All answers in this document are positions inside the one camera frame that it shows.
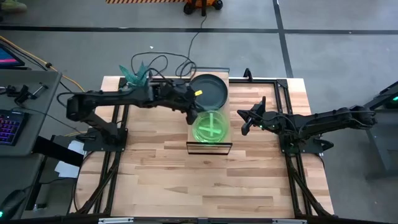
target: computer monitor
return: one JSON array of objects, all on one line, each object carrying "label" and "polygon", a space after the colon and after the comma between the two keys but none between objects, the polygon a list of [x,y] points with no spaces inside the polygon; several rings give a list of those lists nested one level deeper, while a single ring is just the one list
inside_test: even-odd
[{"label": "computer monitor", "polygon": [[8,49],[0,45],[0,68],[24,66],[25,63]]}]

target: gray concrete floor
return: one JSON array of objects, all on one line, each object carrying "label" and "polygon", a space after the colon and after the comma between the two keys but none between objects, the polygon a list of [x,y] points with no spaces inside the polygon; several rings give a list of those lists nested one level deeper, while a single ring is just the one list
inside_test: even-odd
[{"label": "gray concrete floor", "polygon": [[[203,19],[199,12],[184,15],[180,3],[24,2],[28,13],[6,16],[6,24],[197,28]],[[279,4],[285,29],[398,29],[398,2],[393,0],[280,0]],[[276,29],[272,0],[225,0],[222,11],[208,10],[203,27]],[[194,33],[2,31],[1,35],[52,62],[86,90],[97,90],[104,75],[121,75],[118,65],[128,67],[136,53],[187,54]],[[363,104],[397,81],[396,35],[287,35],[286,39],[293,75],[304,78],[314,113]],[[194,41],[192,59],[198,66],[230,67],[232,76],[241,76],[249,67],[255,77],[286,77],[278,34],[202,33]],[[171,58],[165,73],[173,74],[180,62]],[[56,101],[49,113],[81,130],[86,128],[68,121]],[[73,130],[47,119],[41,135],[70,132]],[[335,143],[325,153],[325,167],[336,215],[397,223],[398,180],[365,179],[379,164],[366,134],[342,130],[324,138]]]}]

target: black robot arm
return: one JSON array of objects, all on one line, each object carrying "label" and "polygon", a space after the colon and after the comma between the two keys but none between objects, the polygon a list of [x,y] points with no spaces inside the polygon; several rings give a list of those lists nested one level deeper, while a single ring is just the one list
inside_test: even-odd
[{"label": "black robot arm", "polygon": [[85,122],[102,135],[116,138],[116,124],[107,123],[94,113],[97,106],[135,105],[139,108],[164,106],[187,114],[187,123],[196,117],[195,92],[183,80],[167,80],[165,83],[147,82],[144,86],[130,85],[126,91],[89,91],[77,93],[68,99],[67,118]]},{"label": "black robot arm", "polygon": [[362,106],[340,108],[309,116],[266,112],[266,97],[250,110],[238,110],[245,123],[242,134],[247,135],[251,126],[258,126],[275,134],[288,136],[290,142],[297,144],[312,136],[344,128],[369,129],[376,124],[375,112]]}]

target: black frying pan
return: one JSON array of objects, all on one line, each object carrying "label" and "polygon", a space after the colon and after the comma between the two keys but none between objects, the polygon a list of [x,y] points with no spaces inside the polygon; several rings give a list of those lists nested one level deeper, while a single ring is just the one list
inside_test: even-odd
[{"label": "black frying pan", "polygon": [[228,98],[228,88],[225,82],[215,75],[199,75],[191,80],[190,86],[195,91],[203,92],[195,100],[199,112],[218,110]]}]

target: orange stool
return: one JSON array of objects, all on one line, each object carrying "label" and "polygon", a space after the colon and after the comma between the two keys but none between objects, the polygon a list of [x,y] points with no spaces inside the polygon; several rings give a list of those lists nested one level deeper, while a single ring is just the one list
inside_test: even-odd
[{"label": "orange stool", "polygon": [[206,7],[213,6],[216,10],[223,8],[222,0],[188,0],[184,5],[184,13],[190,15],[196,8],[201,8],[201,15],[206,16]]}]

